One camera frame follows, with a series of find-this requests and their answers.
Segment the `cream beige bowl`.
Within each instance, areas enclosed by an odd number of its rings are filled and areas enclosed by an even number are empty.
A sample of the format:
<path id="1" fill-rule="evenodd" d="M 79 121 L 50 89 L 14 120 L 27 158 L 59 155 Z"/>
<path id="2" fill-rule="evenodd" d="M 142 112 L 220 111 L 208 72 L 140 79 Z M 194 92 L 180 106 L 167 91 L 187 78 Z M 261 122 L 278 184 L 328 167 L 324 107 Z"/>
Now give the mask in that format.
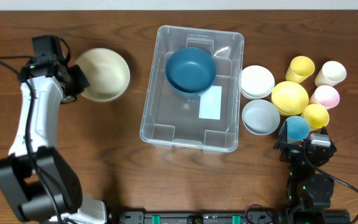
<path id="1" fill-rule="evenodd" d="M 83 52 L 75 61 L 89 82 L 81 93 L 96 102 L 119 98 L 129 86 L 131 73 L 127 62 L 117 52 L 94 48 Z"/>

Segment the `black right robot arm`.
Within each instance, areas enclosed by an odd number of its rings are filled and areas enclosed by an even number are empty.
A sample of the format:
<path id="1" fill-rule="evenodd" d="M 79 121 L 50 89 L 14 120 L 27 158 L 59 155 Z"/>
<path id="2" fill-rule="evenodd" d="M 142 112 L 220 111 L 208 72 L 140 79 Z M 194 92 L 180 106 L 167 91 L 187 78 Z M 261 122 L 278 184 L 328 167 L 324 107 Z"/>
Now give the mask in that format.
<path id="1" fill-rule="evenodd" d="M 281 152 L 280 160 L 290 164 L 286 189 L 290 202 L 287 215 L 329 208 L 334 181 L 316 170 L 337 151 L 326 129 L 322 128 L 319 134 L 310 134 L 301 143 L 295 144 L 290 142 L 288 123 L 284 122 L 274 148 Z"/>

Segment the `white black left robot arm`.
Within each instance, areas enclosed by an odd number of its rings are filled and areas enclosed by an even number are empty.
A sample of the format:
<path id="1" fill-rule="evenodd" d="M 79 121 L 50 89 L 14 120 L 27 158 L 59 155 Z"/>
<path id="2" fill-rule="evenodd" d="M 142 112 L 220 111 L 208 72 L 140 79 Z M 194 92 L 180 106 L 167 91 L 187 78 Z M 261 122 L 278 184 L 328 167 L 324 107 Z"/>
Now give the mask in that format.
<path id="1" fill-rule="evenodd" d="M 83 195 L 80 180 L 57 150 L 60 105 L 84 86 L 69 56 L 39 53 L 19 71 L 22 107 L 15 140 L 0 159 L 0 190 L 16 218 L 39 223 L 107 223 L 104 202 Z"/>

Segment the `dark blue bowl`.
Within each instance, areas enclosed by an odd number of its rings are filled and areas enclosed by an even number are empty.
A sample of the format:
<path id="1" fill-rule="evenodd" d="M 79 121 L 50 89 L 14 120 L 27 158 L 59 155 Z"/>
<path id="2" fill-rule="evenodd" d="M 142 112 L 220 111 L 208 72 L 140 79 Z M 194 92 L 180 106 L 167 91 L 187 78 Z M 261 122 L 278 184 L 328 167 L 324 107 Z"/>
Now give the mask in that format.
<path id="1" fill-rule="evenodd" d="M 196 92 L 187 92 L 187 91 L 184 91 L 182 89 L 179 89 L 177 88 L 176 86 L 174 85 L 171 85 L 169 84 L 170 87 L 175 91 L 177 92 L 178 94 L 181 94 L 183 96 L 186 96 L 186 97 L 197 97 L 197 96 L 201 96 L 202 94 L 204 94 L 205 92 L 207 92 L 210 88 L 211 88 L 211 85 L 208 86 L 207 88 L 205 89 L 202 89 L 201 91 L 196 91 Z"/>
<path id="2" fill-rule="evenodd" d="M 217 66 L 209 53 L 188 47 L 170 56 L 165 65 L 165 76 L 169 84 L 187 92 L 196 92 L 214 84 Z"/>

